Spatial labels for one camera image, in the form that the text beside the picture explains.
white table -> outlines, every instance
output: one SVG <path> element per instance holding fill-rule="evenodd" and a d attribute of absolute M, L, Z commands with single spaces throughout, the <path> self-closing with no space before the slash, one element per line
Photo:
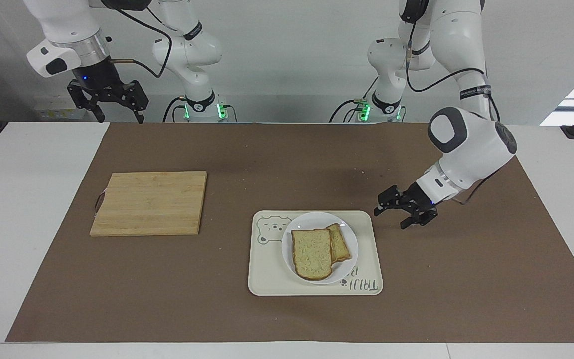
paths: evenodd
<path fill-rule="evenodd" d="M 0 357 L 574 358 L 572 344 L 3 343 L 106 129 L 11 123 L 0 134 Z M 510 129 L 526 173 L 574 255 L 574 141 L 555 128 Z"/>

plate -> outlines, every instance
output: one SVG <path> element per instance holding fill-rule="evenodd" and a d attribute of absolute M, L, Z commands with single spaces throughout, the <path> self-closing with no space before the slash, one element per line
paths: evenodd
<path fill-rule="evenodd" d="M 347 248 L 349 248 L 349 253 L 351 253 L 351 259 L 334 263 L 332 265 L 333 271 L 331 275 L 323 280 L 307 280 L 302 278 L 300 275 L 296 274 L 296 267 L 293 264 L 293 238 L 291 236 L 291 231 L 323 229 L 334 223 L 338 223 L 340 225 L 344 242 L 347 244 Z M 297 278 L 313 284 L 332 284 L 349 275 L 351 270 L 353 270 L 353 267 L 356 265 L 358 261 L 358 238 L 356 238 L 356 234 L 351 230 L 351 227 L 344 222 L 344 220 L 341 220 L 333 214 L 310 212 L 294 219 L 294 221 L 289 223 L 287 228 L 285 228 L 283 239 L 281 240 L 281 250 L 283 251 L 283 259 L 285 260 L 287 267 Z"/>

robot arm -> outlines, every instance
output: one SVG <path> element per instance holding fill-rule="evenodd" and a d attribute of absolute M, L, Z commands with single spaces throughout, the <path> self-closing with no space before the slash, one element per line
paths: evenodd
<path fill-rule="evenodd" d="M 428 70 L 435 64 L 429 38 L 430 20 L 429 16 L 424 16 L 416 23 L 412 47 L 408 46 L 412 25 L 406 22 L 401 22 L 398 27 L 400 39 L 377 39 L 369 46 L 367 58 L 378 73 L 376 88 L 369 98 L 369 118 L 372 121 L 392 121 L 399 113 L 406 87 L 407 62 L 411 71 Z"/>
<path fill-rule="evenodd" d="M 392 186 L 378 196 L 376 216 L 387 209 L 402 209 L 411 215 L 401 222 L 402 229 L 428 224 L 437 216 L 438 204 L 490 177 L 517 152 L 511 132 L 490 120 L 490 85 L 483 75 L 482 8 L 479 0 L 401 2 L 403 21 L 416 27 L 430 22 L 432 53 L 448 71 L 458 73 L 454 77 L 461 100 L 461 107 L 442 109 L 429 122 L 429 138 L 443 152 L 442 158 L 408 190 Z"/>
<path fill-rule="evenodd" d="M 225 116 L 220 96 L 214 92 L 207 73 L 198 66 L 221 61 L 221 43 L 208 32 L 194 12 L 191 0 L 159 0 L 163 11 L 162 21 L 178 36 L 171 37 L 172 50 L 166 68 L 175 73 L 183 84 L 188 106 L 188 119 L 218 121 Z M 169 47 L 166 39 L 153 44 L 155 59 L 163 65 Z"/>
<path fill-rule="evenodd" d="M 147 6 L 150 1 L 138 2 Z M 46 36 L 42 43 L 28 52 L 27 58 L 34 70 L 43 77 L 73 71 L 75 80 L 68 84 L 73 102 L 78 108 L 92 111 L 99 122 L 105 120 L 99 102 L 115 102 L 127 107 L 139 123 L 143 122 L 147 96 L 139 82 L 125 84 L 119 78 L 87 0 L 23 2 L 37 18 Z M 129 9 L 132 9 L 137 2 L 129 3 Z"/>

wooden cutting board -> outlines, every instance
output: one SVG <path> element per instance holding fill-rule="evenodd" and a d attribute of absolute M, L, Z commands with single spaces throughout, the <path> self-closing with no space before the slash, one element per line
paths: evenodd
<path fill-rule="evenodd" d="M 92 237 L 196 235 L 207 172 L 113 173 Z"/>

bread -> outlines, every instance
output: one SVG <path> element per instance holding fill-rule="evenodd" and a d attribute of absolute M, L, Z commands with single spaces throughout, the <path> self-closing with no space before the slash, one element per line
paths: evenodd
<path fill-rule="evenodd" d="M 344 242 L 344 237 L 342 236 L 340 225 L 338 223 L 334 223 L 326 229 L 331 232 L 332 263 L 338 263 L 346 261 L 347 259 L 351 259 L 351 253 L 349 252 L 349 248 L 347 248 L 347 244 Z"/>
<path fill-rule="evenodd" d="M 292 230 L 296 273 L 307 280 L 322 280 L 332 273 L 331 232 L 327 229 Z"/>

